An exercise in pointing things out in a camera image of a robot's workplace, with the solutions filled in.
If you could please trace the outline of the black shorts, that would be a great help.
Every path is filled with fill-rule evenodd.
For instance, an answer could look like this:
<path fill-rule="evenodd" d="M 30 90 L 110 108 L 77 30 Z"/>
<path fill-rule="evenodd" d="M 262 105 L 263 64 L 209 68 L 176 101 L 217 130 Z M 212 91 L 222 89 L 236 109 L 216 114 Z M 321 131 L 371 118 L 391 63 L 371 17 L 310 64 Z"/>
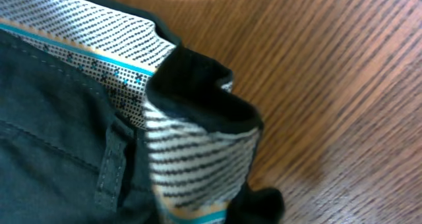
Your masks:
<path fill-rule="evenodd" d="M 146 11 L 1 0 L 1 222 L 279 223 L 232 82 Z"/>

